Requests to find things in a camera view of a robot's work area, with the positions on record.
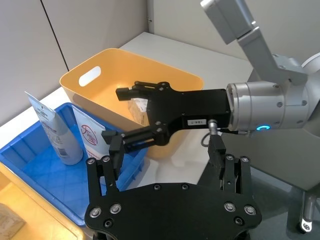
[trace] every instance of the white bottle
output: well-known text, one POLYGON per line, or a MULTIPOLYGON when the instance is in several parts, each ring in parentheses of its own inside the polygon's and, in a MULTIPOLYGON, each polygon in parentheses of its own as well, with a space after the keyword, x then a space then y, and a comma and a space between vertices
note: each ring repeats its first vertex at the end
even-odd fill
POLYGON ((29 93, 26 92, 26 94, 61 161, 66 165, 75 165, 80 162, 84 153, 66 123, 54 110, 43 105, 29 93))

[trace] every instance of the barcode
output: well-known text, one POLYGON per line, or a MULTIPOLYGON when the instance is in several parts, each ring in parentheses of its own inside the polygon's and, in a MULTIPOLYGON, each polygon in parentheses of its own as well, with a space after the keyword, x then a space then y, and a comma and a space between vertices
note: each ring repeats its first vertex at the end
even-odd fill
POLYGON ((68 156, 66 150, 64 148, 58 148, 60 156, 68 156))

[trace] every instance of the floor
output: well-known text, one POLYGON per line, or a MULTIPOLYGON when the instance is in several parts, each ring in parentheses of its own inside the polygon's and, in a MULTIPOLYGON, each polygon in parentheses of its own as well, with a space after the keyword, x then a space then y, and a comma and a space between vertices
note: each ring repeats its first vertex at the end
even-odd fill
POLYGON ((297 229, 303 191, 256 169, 251 169, 254 199, 262 213, 262 222, 250 231, 252 240, 320 239, 320 202, 317 202, 312 232, 297 229))

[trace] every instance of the cardboard box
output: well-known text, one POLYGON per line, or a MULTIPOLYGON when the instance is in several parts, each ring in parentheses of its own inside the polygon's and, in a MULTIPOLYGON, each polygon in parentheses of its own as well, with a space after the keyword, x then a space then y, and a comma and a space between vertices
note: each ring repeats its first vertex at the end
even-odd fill
POLYGON ((6 205, 0 203, 0 240, 10 240, 25 221, 6 205))
POLYGON ((149 125, 147 105, 148 100, 143 98, 132 98, 128 101, 128 108, 134 120, 143 126, 149 125))

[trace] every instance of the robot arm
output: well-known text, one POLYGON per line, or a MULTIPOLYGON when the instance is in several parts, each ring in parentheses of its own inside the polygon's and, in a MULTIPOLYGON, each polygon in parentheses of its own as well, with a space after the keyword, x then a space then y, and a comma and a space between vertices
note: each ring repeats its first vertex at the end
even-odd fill
POLYGON ((229 129, 303 128, 320 99, 313 91, 318 78, 295 59, 271 54, 244 0, 203 0, 201 6, 224 42, 237 40, 254 68, 247 83, 227 86, 229 129))

